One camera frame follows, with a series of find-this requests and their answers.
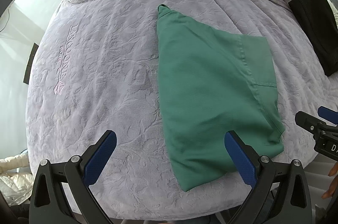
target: blanket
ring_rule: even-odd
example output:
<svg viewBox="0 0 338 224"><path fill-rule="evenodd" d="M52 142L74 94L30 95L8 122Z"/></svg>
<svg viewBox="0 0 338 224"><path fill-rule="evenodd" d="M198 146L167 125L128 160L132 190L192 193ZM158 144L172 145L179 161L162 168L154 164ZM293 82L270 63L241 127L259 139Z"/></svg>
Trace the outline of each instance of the blanket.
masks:
<svg viewBox="0 0 338 224"><path fill-rule="evenodd" d="M338 74L324 75L290 0L62 0L35 55L27 100L30 165L81 155L111 129L118 144L90 186L113 218L178 220L237 206L250 191L237 172L183 192L172 172L158 106L157 7L233 34L267 38L286 130L275 160L316 156L299 110L337 110ZM72 209L79 213L65 186Z"/></svg>

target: wall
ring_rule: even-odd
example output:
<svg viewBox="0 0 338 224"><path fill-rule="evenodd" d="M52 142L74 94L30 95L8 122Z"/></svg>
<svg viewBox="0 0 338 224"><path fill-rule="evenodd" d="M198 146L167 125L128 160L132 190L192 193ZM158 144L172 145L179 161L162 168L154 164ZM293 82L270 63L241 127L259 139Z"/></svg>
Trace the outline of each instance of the wall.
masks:
<svg viewBox="0 0 338 224"><path fill-rule="evenodd" d="M40 40L61 0L15 0L0 33L0 158L27 147L25 109L28 85L23 77L33 43ZM8 19L0 20L2 29Z"/></svg>

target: folded green clothing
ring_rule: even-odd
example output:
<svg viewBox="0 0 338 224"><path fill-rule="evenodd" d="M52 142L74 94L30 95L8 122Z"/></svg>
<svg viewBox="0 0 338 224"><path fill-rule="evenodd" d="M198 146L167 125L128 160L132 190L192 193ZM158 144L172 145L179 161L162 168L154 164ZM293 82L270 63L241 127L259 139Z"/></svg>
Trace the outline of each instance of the folded green clothing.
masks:
<svg viewBox="0 0 338 224"><path fill-rule="evenodd" d="M165 5L157 34L164 140L182 190L236 170L224 147L227 131L260 155L283 151L266 38L217 30Z"/></svg>

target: screw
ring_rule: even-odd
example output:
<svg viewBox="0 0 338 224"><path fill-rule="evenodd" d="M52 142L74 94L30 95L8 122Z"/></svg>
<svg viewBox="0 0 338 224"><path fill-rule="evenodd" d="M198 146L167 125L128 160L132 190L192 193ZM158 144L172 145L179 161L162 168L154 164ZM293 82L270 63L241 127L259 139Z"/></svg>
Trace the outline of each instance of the screw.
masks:
<svg viewBox="0 0 338 224"><path fill-rule="evenodd" d="M40 165L41 166L44 166L48 163L47 159L42 159L41 162L40 162Z"/></svg>
<svg viewBox="0 0 338 224"><path fill-rule="evenodd" d="M300 166L300 161L298 160L298 159L295 159L294 161L293 161L293 163L296 165L296 166Z"/></svg>
<svg viewBox="0 0 338 224"><path fill-rule="evenodd" d="M264 162L264 163L267 163L267 162L270 161L270 158L268 158L266 155L263 155L263 156L261 157L261 161Z"/></svg>
<svg viewBox="0 0 338 224"><path fill-rule="evenodd" d="M78 162L80 160L80 157L78 155L74 155L71 159L73 163Z"/></svg>

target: blue gripper pad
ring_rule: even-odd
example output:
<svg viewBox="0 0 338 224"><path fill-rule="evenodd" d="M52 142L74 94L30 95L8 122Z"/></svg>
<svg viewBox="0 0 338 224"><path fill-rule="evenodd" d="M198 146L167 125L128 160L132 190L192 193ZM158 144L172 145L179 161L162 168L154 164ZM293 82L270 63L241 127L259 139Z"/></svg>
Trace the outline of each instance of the blue gripper pad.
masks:
<svg viewBox="0 0 338 224"><path fill-rule="evenodd" d="M89 159L83 170L83 183L85 186L93 185L99 179L104 166L116 148L117 138L113 131L102 142L93 156Z"/></svg>
<svg viewBox="0 0 338 224"><path fill-rule="evenodd" d="M338 125L338 112L325 108L323 106L319 107L318 115L325 120Z"/></svg>
<svg viewBox="0 0 338 224"><path fill-rule="evenodd" d="M255 166L229 132L224 136L224 146L244 183L254 188L257 183Z"/></svg>

